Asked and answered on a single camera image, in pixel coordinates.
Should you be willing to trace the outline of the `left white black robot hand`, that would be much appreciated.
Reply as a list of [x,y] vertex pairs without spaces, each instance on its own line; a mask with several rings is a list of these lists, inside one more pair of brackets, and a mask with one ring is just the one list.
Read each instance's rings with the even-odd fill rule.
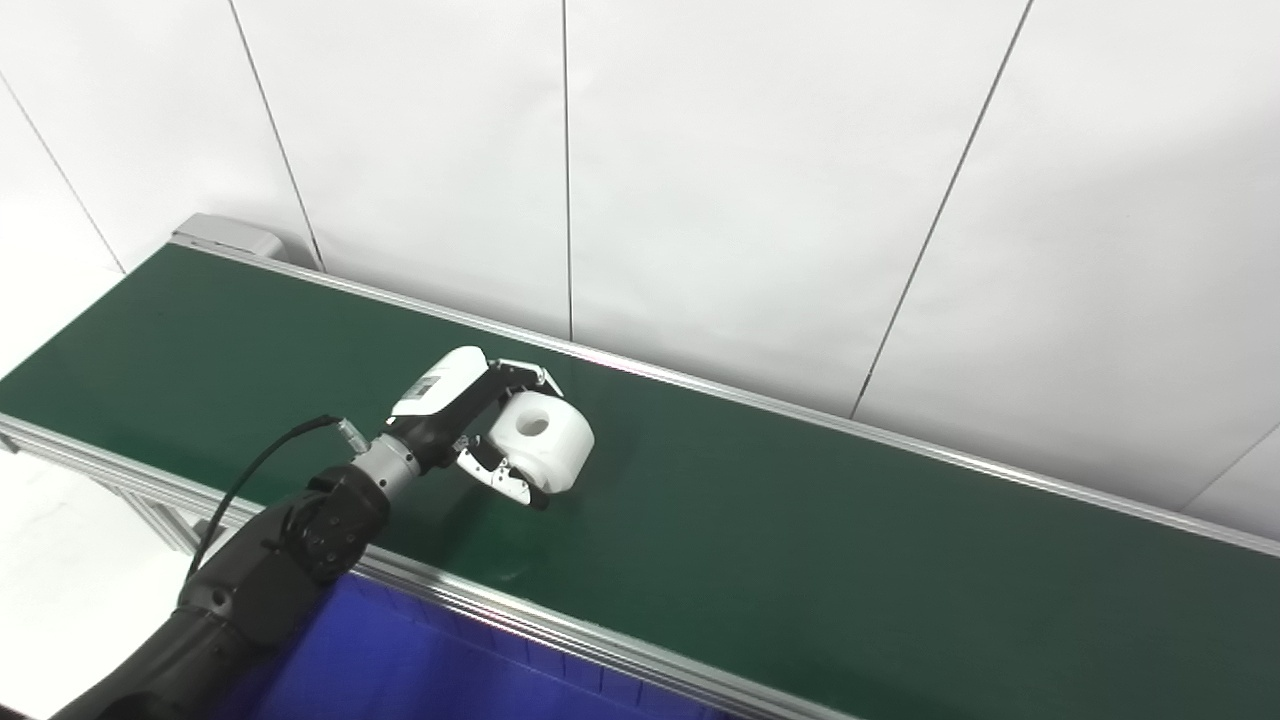
[[520,468],[493,433],[468,428],[492,406],[504,411],[524,395],[563,398],[550,373],[536,364],[488,360],[477,346],[451,350],[396,402],[384,434],[404,448],[406,462],[422,477],[436,468],[461,468],[481,484],[535,510],[549,495]]

